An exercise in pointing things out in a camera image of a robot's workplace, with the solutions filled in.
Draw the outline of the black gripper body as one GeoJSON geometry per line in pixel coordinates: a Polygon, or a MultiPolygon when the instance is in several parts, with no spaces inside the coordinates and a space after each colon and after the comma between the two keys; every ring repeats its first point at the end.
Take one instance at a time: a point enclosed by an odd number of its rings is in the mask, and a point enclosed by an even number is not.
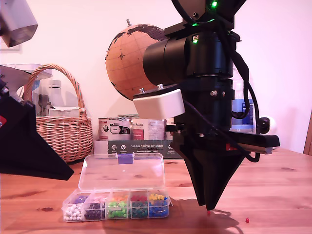
{"type": "Polygon", "coordinates": [[[270,154],[280,145],[276,135],[232,132],[232,101],[234,99],[231,79],[194,79],[170,85],[169,90],[181,90],[185,113],[174,117],[165,131],[189,137],[210,150],[255,152],[270,154]]]}

